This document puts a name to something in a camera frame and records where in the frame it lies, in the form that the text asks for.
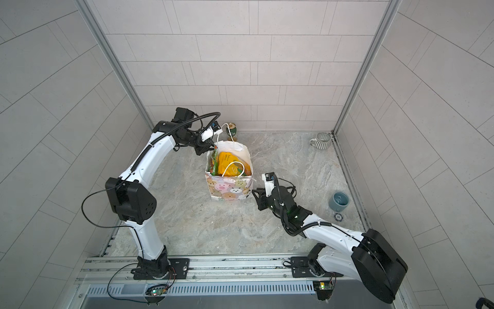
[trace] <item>yellow snack package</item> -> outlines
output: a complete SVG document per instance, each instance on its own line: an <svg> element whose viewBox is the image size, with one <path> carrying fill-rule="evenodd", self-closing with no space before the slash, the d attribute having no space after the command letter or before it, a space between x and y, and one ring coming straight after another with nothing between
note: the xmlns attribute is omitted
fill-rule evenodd
<svg viewBox="0 0 494 309"><path fill-rule="evenodd" d="M240 176L240 173L244 169L241 162L245 166L245 172L242 176L251 176L252 173L250 171L250 166L244 160L239 157L233 155L231 152L220 152L218 155L218 174L223 175L225 172L226 177L235 177Z"/></svg>

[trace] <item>bag handle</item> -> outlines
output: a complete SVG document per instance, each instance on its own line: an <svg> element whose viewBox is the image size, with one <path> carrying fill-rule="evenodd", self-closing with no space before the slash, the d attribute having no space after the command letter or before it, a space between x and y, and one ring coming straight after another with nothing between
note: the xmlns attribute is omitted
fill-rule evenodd
<svg viewBox="0 0 494 309"><path fill-rule="evenodd" d="M221 175L222 177L225 176L225 173L226 171L228 170L228 168L230 167L230 165L234 164L234 163L240 163L242 164L242 167L244 168L242 170L242 172L240 173L240 176L246 171L246 167L244 166L244 164L242 162L239 162L239 161L233 161L233 162L230 162L230 164L225 168L225 171L223 172L223 175Z"/></svg>
<svg viewBox="0 0 494 309"><path fill-rule="evenodd" d="M232 142L236 143L233 140L232 132L230 131L230 127L228 126L228 123L224 123L222 126L220 126L220 129L223 128L223 126L226 125L226 128L228 129L228 133L230 134L230 137L232 138ZM219 142L219 134L216 136L216 142Z"/></svg>

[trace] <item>teal ceramic cup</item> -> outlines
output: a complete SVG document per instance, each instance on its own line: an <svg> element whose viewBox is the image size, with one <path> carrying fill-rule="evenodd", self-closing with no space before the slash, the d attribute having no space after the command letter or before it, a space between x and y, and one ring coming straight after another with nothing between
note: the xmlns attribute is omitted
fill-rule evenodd
<svg viewBox="0 0 494 309"><path fill-rule="evenodd" d="M336 192L329 201L329 207L339 213L348 206L348 202L350 202L348 195L343 192Z"/></svg>

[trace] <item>wall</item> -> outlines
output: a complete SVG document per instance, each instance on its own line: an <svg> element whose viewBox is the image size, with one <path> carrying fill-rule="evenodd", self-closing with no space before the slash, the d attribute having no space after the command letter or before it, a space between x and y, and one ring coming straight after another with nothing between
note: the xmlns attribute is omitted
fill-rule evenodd
<svg viewBox="0 0 494 309"><path fill-rule="evenodd" d="M403 0L337 135L415 308L494 300L494 2Z"/></svg>
<svg viewBox="0 0 494 309"><path fill-rule="evenodd" d="M0 307L52 308L110 232L81 201L150 131L72 0L2 1L0 72ZM106 194L86 207L118 219Z"/></svg>
<svg viewBox="0 0 494 309"><path fill-rule="evenodd" d="M386 1L88 0L153 121L332 130Z"/></svg>

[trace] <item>gift bag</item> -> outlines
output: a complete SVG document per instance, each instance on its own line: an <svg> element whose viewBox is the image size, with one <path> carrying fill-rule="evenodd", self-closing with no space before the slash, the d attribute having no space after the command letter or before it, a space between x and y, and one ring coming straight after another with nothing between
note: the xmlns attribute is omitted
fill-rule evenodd
<svg viewBox="0 0 494 309"><path fill-rule="evenodd" d="M234 156L240 158L242 161L246 162L250 166L251 175L254 174L252 168L252 161L250 160L250 154L247 146L235 142L235 141L217 141L214 143L217 148L217 152L230 152ZM233 201L233 200L243 200L248 198L251 194L250 191L254 185L254 179L252 176L214 176L209 172L209 163L213 151L207 152L207 166L206 166L206 181L211 193L211 199L213 201ZM219 171L218 174L224 175L225 171Z"/></svg>

